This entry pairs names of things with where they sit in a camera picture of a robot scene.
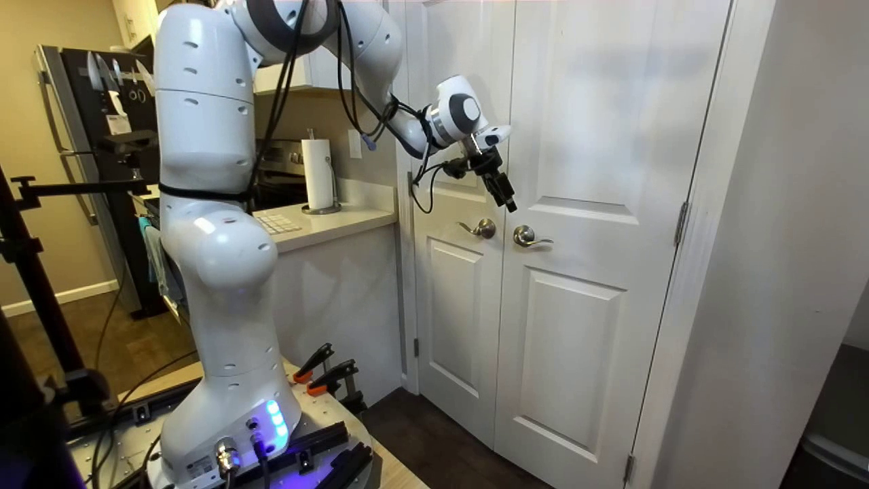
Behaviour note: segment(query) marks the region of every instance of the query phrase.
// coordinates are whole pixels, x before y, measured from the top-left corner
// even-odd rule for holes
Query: refrigerator
[[[112,145],[116,137],[146,142],[157,134],[156,98],[137,54],[38,47],[35,65],[58,160],[70,182],[161,182],[156,142],[137,152]],[[101,229],[123,309],[133,318],[164,312],[133,198],[127,194],[76,198],[88,221]]]

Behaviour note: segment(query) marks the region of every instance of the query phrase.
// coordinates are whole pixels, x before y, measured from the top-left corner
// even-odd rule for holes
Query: wooden floor
[[[173,315],[156,315],[133,320],[125,309],[115,307],[101,362],[99,339],[115,297],[95,297],[73,305],[62,305],[73,339],[88,367],[107,375],[112,392],[127,392],[152,371],[194,352],[188,326]],[[53,345],[35,315],[12,318],[35,377],[59,375]],[[544,487],[532,477],[522,472],[512,462],[492,455],[449,415],[444,415],[423,396],[393,392],[384,403],[372,405],[361,422],[369,432],[392,449],[421,482],[441,489],[537,489]]]

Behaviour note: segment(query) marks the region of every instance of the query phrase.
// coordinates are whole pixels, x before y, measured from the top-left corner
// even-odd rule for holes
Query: desk
[[[184,386],[199,377],[201,377],[201,365],[188,365],[177,372],[169,372],[169,375],[152,380],[152,383],[144,383],[142,390],[137,390],[137,394],[130,394],[127,403],[133,405],[139,400],[156,396],[165,390],[177,390],[177,386]],[[365,429],[365,424],[351,410],[344,410],[342,403],[338,403],[335,396],[309,396],[309,394],[304,394],[304,386],[294,386],[294,396],[306,420],[313,420],[320,428],[344,422],[347,434],[355,441],[365,441],[380,458],[380,462],[384,462],[380,489],[421,489],[421,487],[426,487],[387,445],[380,445]],[[137,472],[142,467],[146,445],[161,434],[161,429],[164,429],[164,420],[156,420],[144,428],[116,429],[116,449],[112,452],[107,467],[101,470],[101,487],[115,487],[116,482]],[[82,443],[70,445],[73,462],[84,479],[89,477],[92,443],[95,441],[82,441]]]

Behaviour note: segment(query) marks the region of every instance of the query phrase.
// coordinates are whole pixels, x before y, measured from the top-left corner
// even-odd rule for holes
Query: white door
[[[497,452],[554,487],[624,485],[725,20],[516,4]]]
[[[434,88],[467,76],[492,122],[507,121],[514,7],[505,0],[421,0],[408,4],[408,80],[415,106],[433,104]],[[501,326],[502,229],[492,239],[469,232],[497,221],[475,176],[438,176],[434,213],[412,213],[419,277],[421,392],[467,432],[495,443],[495,377]]]

